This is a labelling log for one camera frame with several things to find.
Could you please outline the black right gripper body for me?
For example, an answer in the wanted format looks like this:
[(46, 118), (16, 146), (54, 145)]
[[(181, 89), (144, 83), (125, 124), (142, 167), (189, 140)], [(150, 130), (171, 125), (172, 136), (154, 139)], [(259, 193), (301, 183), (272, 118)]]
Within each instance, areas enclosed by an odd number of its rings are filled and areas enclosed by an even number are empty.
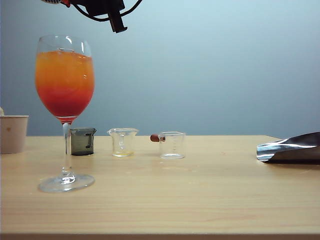
[(125, 9), (123, 0), (71, 0), (71, 4), (85, 7), (91, 16), (119, 13)]

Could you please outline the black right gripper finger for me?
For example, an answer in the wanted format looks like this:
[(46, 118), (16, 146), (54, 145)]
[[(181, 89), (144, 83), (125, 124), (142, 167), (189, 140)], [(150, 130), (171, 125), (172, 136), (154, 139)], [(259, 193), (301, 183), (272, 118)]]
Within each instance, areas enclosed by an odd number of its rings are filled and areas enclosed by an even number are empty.
[(128, 28), (124, 26), (123, 20), (119, 10), (113, 10), (108, 12), (109, 22), (114, 33), (121, 33)]

